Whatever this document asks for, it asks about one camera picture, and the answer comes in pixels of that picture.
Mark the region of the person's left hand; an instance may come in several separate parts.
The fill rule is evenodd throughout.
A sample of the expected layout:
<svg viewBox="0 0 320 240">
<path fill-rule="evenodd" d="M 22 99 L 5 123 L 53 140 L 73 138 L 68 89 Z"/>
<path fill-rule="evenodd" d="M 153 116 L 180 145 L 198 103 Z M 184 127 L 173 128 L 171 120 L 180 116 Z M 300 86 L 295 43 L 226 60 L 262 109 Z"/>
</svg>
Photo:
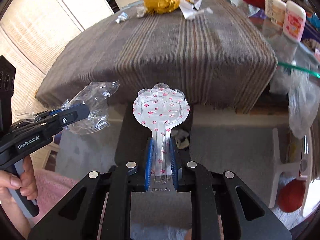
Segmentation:
<svg viewBox="0 0 320 240">
<path fill-rule="evenodd" d="M 36 179 L 34 174 L 31 157 L 23 159 L 24 172 L 19 177 L 7 171 L 1 171 L 1 203 L 12 204 L 15 201 L 9 192 L 9 189 L 20 190 L 21 195 L 26 196 L 28 200 L 35 200 L 38 196 Z"/>
</svg>

